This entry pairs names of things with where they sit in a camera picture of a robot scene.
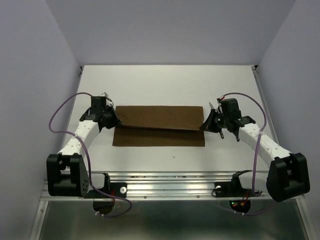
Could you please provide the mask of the brown cloth napkin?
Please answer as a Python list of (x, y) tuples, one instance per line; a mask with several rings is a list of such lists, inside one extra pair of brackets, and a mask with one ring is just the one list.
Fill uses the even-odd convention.
[(204, 147), (201, 106), (116, 107), (122, 124), (114, 129), (115, 147)]

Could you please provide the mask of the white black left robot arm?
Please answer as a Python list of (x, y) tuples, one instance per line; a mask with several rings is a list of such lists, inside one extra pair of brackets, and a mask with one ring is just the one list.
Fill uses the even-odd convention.
[(92, 187), (89, 146), (102, 129), (112, 129), (122, 124), (117, 117), (113, 101), (107, 93), (90, 96), (90, 107), (81, 115), (75, 132), (52, 129), (51, 118), (48, 128), (52, 133), (67, 134), (71, 138), (56, 154), (46, 160), (47, 187), (50, 196), (85, 197), (94, 190), (100, 197), (111, 193), (111, 184), (103, 179)]

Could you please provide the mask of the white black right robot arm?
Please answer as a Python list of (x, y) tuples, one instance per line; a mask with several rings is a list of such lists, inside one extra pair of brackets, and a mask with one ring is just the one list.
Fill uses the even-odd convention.
[(229, 181), (215, 182), (214, 197), (257, 197), (266, 193), (279, 203), (310, 191), (307, 159), (302, 153), (292, 153), (264, 134), (255, 120), (242, 115), (235, 98), (218, 102), (218, 108), (211, 108), (200, 130), (217, 133), (221, 138), (224, 137), (223, 130), (228, 130), (238, 142), (244, 142), (254, 150), (254, 162), (261, 158), (268, 166), (268, 172), (258, 173), (256, 167), (238, 171)]

